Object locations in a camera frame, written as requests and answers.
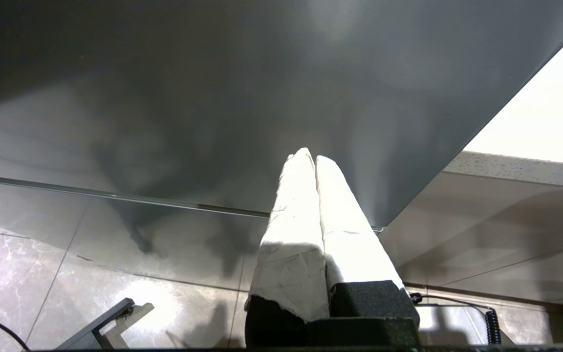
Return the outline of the left gripper tissue-wrapped left finger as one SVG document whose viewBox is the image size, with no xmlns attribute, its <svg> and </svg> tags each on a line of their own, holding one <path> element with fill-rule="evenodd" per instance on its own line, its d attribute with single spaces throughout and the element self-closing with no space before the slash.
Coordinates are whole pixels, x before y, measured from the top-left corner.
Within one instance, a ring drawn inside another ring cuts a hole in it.
<svg viewBox="0 0 563 352">
<path fill-rule="evenodd" d="M 330 318 L 315 163 L 301 148 L 284 161 L 245 304 L 249 349 L 306 346 Z"/>
</svg>

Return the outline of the left gripper tissue-wrapped right finger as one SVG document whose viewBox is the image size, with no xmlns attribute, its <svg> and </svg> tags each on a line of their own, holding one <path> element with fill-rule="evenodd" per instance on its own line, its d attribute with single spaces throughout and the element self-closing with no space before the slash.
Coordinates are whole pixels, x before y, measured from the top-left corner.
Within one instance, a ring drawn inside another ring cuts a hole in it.
<svg viewBox="0 0 563 352">
<path fill-rule="evenodd" d="M 333 318 L 420 317 L 337 163 L 317 156 L 316 180 Z"/>
</svg>

